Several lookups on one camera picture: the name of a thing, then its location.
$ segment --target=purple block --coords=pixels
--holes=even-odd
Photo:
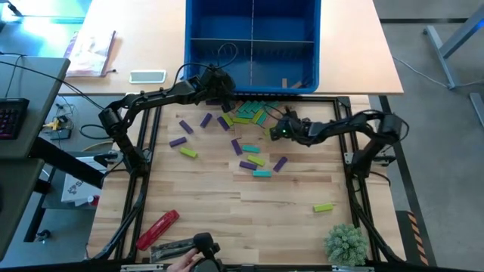
[[[237,142],[237,140],[232,140],[231,143],[237,156],[242,155],[242,149],[240,148],[239,142]]]
[[[176,140],[173,140],[173,141],[169,142],[169,145],[171,147],[176,147],[177,145],[183,144],[183,143],[186,143],[186,142],[187,142],[187,138],[181,137],[179,139],[176,139]]]
[[[212,100],[206,100],[205,104],[207,106],[220,106],[222,105],[222,102],[218,99],[212,99]]]
[[[274,166],[274,168],[272,170],[279,172],[281,170],[282,166],[284,166],[284,163],[286,163],[286,162],[287,162],[287,158],[282,157],[281,159],[279,159],[278,163]]]
[[[211,118],[212,118],[212,114],[207,113],[207,114],[205,115],[205,118],[203,118],[203,121],[200,123],[200,126],[201,126],[202,128],[205,128],[205,127],[206,127],[206,125],[208,125],[208,123],[210,122]]]
[[[221,116],[217,118],[217,121],[219,121],[220,125],[224,128],[225,131],[227,131],[230,128],[227,125],[227,122]]]
[[[179,123],[181,125],[181,127],[188,133],[188,134],[192,134],[194,133],[194,130],[191,129],[191,127],[185,122],[185,121],[180,121]]]
[[[257,165],[255,165],[253,163],[250,163],[250,162],[242,162],[242,161],[240,161],[239,166],[240,167],[247,168],[247,169],[250,169],[250,170],[257,170]]]

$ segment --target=human hand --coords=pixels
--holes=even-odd
[[[166,272],[189,272],[200,258],[193,257],[198,253],[198,249],[192,249],[183,255],[176,263],[168,266]]]

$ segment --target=book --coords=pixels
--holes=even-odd
[[[75,32],[64,54],[70,60],[67,77],[105,76],[116,31]]]

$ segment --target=wooden board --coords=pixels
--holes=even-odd
[[[368,97],[354,97],[352,101],[356,107],[366,104],[368,108]],[[313,120],[334,119],[331,104],[291,106],[300,116]],[[164,212],[176,209],[180,219],[155,244],[210,232],[222,248],[217,256],[226,264],[328,264],[323,238],[335,224],[351,223],[337,138],[311,148],[289,140],[272,142],[262,128],[253,124],[236,124],[224,131],[213,119],[206,128],[201,128],[199,124],[206,113],[217,117],[222,112],[218,106],[202,104],[198,107],[173,104],[163,108],[142,233]],[[193,128],[193,134],[187,135],[178,124],[182,119]],[[129,129],[133,143],[137,141],[140,121],[141,114]],[[274,122],[268,119],[264,125]],[[179,147],[168,145],[183,136],[188,142],[182,146],[196,150],[196,159],[183,156]],[[286,156],[289,162],[272,178],[254,178],[250,171],[238,167],[247,153],[235,155],[230,143],[234,138],[239,138],[240,144],[261,147],[259,156],[267,164],[263,169],[272,169],[281,156]],[[115,172],[104,182],[89,239],[90,255],[98,253],[118,228],[128,182],[124,172]],[[371,177],[368,191],[377,228],[404,258],[388,183]],[[333,211],[318,214],[312,211],[314,204],[326,202],[335,205]],[[139,252],[137,259],[148,256],[149,250]]]
[[[105,78],[69,78],[86,94],[155,91],[160,85],[129,84],[132,70],[166,70],[173,84],[184,63],[185,2],[93,0],[83,30],[116,30]],[[320,94],[403,94],[395,64],[371,0],[321,2]],[[72,94],[63,86],[61,94]]]

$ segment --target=yellow-green block on table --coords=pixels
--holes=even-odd
[[[227,113],[222,114],[222,118],[225,120],[227,125],[233,126],[234,123],[232,122],[232,119],[230,119],[230,116]]]
[[[313,208],[315,212],[327,212],[333,209],[333,204],[326,203],[326,204],[314,205]]]
[[[190,156],[192,158],[195,158],[197,157],[197,152],[193,151],[193,150],[189,150],[188,148],[180,148],[180,153],[183,154],[183,155],[187,155],[187,156]]]
[[[259,121],[259,118],[260,116],[264,113],[264,110],[259,110],[256,115],[254,116],[254,118],[252,118],[252,123],[257,123],[257,121]]]
[[[259,157],[256,157],[256,156],[252,156],[252,155],[249,155],[247,157],[247,160],[249,162],[253,162],[253,163],[255,163],[255,164],[259,165],[259,166],[264,166],[264,164],[265,164],[265,160],[263,160],[263,159],[261,159]]]
[[[248,124],[250,119],[235,117],[235,118],[232,119],[232,121],[237,122],[239,124]]]

